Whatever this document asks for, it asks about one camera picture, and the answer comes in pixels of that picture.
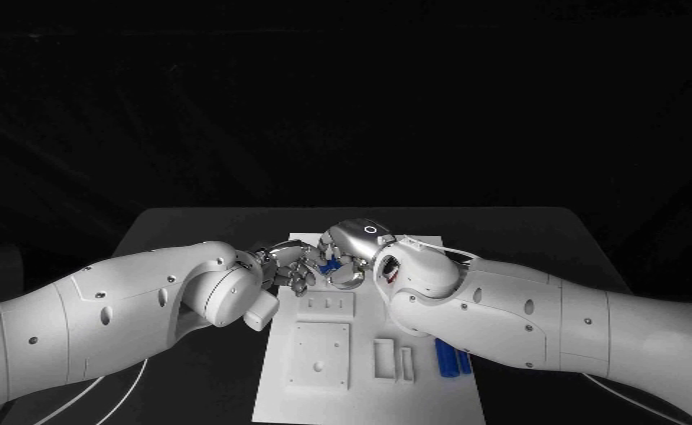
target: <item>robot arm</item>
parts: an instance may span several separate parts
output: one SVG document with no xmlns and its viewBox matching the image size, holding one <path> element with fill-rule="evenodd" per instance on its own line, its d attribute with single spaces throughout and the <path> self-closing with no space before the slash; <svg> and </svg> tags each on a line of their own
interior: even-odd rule
<svg viewBox="0 0 692 425">
<path fill-rule="evenodd" d="M 209 325 L 242 316 L 262 330 L 278 310 L 265 289 L 277 283 L 301 295 L 314 284 L 297 263 L 307 255 L 326 263 L 301 242 L 254 253 L 223 242 L 151 250 L 0 303 L 0 405 L 115 373 Z"/>
<path fill-rule="evenodd" d="M 692 414 L 692 303 L 597 290 L 466 252 L 457 263 L 443 247 L 393 240 L 369 220 L 342 222 L 329 235 L 344 237 L 334 243 L 359 262 L 353 280 L 372 271 L 408 334 L 510 367 L 608 378 Z"/>
</svg>

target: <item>dark table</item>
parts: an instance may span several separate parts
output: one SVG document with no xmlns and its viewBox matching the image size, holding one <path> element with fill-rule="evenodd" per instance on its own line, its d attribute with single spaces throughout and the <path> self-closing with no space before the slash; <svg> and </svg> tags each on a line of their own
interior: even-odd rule
<svg viewBox="0 0 692 425">
<path fill-rule="evenodd" d="M 357 217 L 378 220 L 395 233 L 440 235 L 445 246 L 483 258 L 528 265 L 588 287 L 630 293 L 579 219 L 564 208 L 151 209 L 137 218 L 114 256 L 206 240 L 251 250 L 285 240 L 291 232 L 323 232 L 339 221 Z M 239 320 L 225 328 L 208 327 L 190 333 L 148 360 L 140 383 L 105 423 L 251 423 L 270 326 L 257 333 Z M 670 423 L 579 374 L 513 369 L 476 356 L 471 360 L 489 425 Z M 135 365 L 107 376 L 47 423 L 95 425 L 120 402 L 140 369 Z M 17 399 L 3 425 L 33 425 L 91 383 Z M 663 413 L 689 420 L 644 392 L 605 383 Z"/>
</svg>

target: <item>dark curtain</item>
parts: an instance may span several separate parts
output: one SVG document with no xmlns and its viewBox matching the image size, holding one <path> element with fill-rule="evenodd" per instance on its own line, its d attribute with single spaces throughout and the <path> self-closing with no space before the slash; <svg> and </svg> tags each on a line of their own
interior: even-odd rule
<svg viewBox="0 0 692 425">
<path fill-rule="evenodd" d="M 4 0 L 32 289 L 176 206 L 564 206 L 689 295 L 690 0 Z"/>
</svg>

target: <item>white wire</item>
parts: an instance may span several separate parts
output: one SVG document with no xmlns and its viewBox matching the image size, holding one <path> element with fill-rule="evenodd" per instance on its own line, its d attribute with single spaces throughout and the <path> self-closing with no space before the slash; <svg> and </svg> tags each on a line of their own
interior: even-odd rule
<svg viewBox="0 0 692 425">
<path fill-rule="evenodd" d="M 133 392 L 134 387 L 137 386 L 137 382 L 140 381 L 141 374 L 143 374 L 143 372 L 144 372 L 144 368 L 147 367 L 147 362 L 148 362 L 148 358 L 144 360 L 144 362 L 141 362 L 140 374 L 137 375 L 137 379 L 134 380 L 133 386 L 130 387 L 130 390 L 127 391 L 125 396 L 122 397 L 122 400 L 121 400 L 120 403 L 115 405 L 115 407 L 112 408 L 112 410 L 108 412 L 108 415 L 107 415 L 107 416 L 101 419 L 101 421 L 97 423 L 97 425 L 101 425 L 101 424 L 108 420 L 108 417 L 115 413 L 115 410 L 120 408 L 120 406 L 122 405 L 122 402 L 127 400 L 127 397 L 130 396 L 130 393 Z"/>
<path fill-rule="evenodd" d="M 673 423 L 678 423 L 679 425 L 689 425 L 689 423 L 680 422 L 676 418 L 669 417 L 669 416 L 665 415 L 663 413 L 657 412 L 653 408 L 647 407 L 644 404 L 639 403 L 639 402 L 634 401 L 631 398 L 626 397 L 621 393 L 616 392 L 608 386 L 605 386 L 598 380 L 595 380 L 594 377 L 591 377 L 591 376 L 587 375 L 585 373 L 582 373 L 582 375 L 584 375 L 597 385 L 600 385 L 610 393 L 616 394 L 620 398 L 623 398 L 624 400 L 627 400 L 630 403 L 633 403 L 634 405 L 637 405 L 637 406 L 641 407 L 643 409 L 649 410 L 652 413 L 654 413 L 656 415 L 659 415 L 659 417 L 667 418 L 667 420 L 670 420 Z"/>
<path fill-rule="evenodd" d="M 453 248 L 441 247 L 440 245 L 432 245 L 431 243 L 421 242 L 421 240 L 409 237 L 408 235 L 404 235 L 404 238 L 411 240 L 412 242 L 419 243 L 421 245 L 425 245 L 430 248 L 437 248 L 438 250 L 445 250 L 447 252 L 454 252 L 458 253 L 460 255 L 466 255 L 468 258 L 480 258 L 477 255 L 473 253 L 464 252 L 463 250 L 454 250 Z"/>
<path fill-rule="evenodd" d="M 89 390 L 98 385 L 98 382 L 104 379 L 104 377 L 101 377 L 88 387 L 86 389 L 82 391 L 82 393 L 46 417 L 43 418 L 43 420 L 40 420 L 39 422 L 36 422 L 33 425 L 42 425 L 43 423 L 46 423 L 85 395 L 86 393 L 89 392 Z"/>
<path fill-rule="evenodd" d="M 140 381 L 140 377 L 141 377 L 141 373 L 144 372 L 144 367 L 147 366 L 147 362 L 148 362 L 148 358 L 144 360 L 143 364 L 141 364 L 141 370 L 140 370 L 140 374 L 137 375 L 137 379 L 134 380 L 134 383 L 133 383 L 133 386 L 130 387 L 130 390 L 127 391 L 125 393 L 125 396 L 122 397 L 122 400 L 120 401 L 120 403 L 115 405 L 115 408 L 109 411 L 108 415 L 101 419 L 101 421 L 97 423 L 97 425 L 101 425 L 105 420 L 108 419 L 108 417 L 115 413 L 115 410 L 120 408 L 120 406 L 122 405 L 122 402 L 125 401 L 131 391 L 134 390 L 134 387 L 137 385 L 137 382 Z M 43 423 L 46 423 L 59 413 L 62 413 L 68 407 L 71 405 L 73 405 L 73 403 L 86 395 L 86 393 L 89 392 L 89 390 L 98 385 L 98 382 L 101 382 L 101 380 L 104 379 L 105 377 L 99 377 L 98 380 L 88 386 L 86 390 L 84 390 L 84 392 L 46 417 L 43 418 L 39 422 L 36 422 L 33 425 L 42 425 Z"/>
</svg>

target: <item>blue part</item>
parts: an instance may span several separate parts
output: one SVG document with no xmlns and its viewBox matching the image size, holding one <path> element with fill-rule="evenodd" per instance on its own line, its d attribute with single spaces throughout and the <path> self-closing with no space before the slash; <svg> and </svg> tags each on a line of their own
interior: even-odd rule
<svg viewBox="0 0 692 425">
<path fill-rule="evenodd" d="M 327 260 L 327 264 L 319 268 L 320 273 L 324 275 L 330 270 L 339 270 L 339 268 L 342 268 L 342 265 L 337 262 L 336 258 L 332 256 L 332 258 Z"/>
<path fill-rule="evenodd" d="M 435 349 L 440 374 L 445 378 L 458 377 L 457 351 L 454 347 L 435 338 Z"/>
<path fill-rule="evenodd" d="M 457 350 L 458 364 L 461 365 L 461 373 L 468 375 L 471 373 L 471 362 L 468 361 L 468 354 L 463 350 Z"/>
</svg>

